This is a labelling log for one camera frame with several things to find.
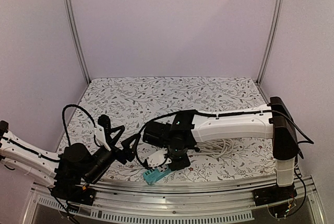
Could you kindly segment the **light blue cube socket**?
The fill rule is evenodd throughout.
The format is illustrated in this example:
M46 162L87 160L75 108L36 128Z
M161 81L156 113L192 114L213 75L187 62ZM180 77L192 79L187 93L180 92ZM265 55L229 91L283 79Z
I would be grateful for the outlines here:
M156 182L160 181L167 175L169 175L172 172L172 170L169 168L169 166L162 166L157 167L155 169L150 169L145 171L142 176L144 181L148 185L154 185Z

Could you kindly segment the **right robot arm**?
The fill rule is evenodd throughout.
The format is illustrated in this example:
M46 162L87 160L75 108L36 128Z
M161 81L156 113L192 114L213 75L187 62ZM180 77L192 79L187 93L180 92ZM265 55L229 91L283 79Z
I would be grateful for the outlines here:
M244 110L178 111L172 123L152 120L144 128L143 141L160 149L146 159L149 170L143 178L153 185L172 171L189 167L187 152L200 151L200 143L248 137L271 139L277 184L271 188L270 197L281 201L290 192L300 154L296 131L297 125L279 97L270 98L269 104Z

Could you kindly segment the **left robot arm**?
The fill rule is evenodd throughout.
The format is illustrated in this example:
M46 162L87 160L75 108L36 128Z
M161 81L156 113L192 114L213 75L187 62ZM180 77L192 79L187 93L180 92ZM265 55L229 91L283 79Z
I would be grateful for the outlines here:
M18 138L1 121L1 163L10 169L19 169L33 177L38 184L51 190L56 198L89 205L96 192L96 184L114 161L121 164L133 161L135 153L131 139L116 144L125 127L112 128L109 118L101 116L94 125L93 139L99 148L91 153L82 143L69 144L63 153L48 152Z

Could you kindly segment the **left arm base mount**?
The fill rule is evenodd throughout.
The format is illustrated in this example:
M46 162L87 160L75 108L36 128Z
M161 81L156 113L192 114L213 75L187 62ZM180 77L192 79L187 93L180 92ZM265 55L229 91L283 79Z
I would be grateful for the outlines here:
M68 202L92 206L96 197L96 190L89 184L75 185L61 183L51 188L51 195Z

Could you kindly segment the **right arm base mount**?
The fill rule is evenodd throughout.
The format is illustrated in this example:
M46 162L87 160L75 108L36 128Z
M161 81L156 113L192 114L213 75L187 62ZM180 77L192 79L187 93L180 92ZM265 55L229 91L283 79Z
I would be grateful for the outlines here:
M290 198L297 197L297 191L294 184L285 187L273 186L258 188L252 191L255 206L268 205Z

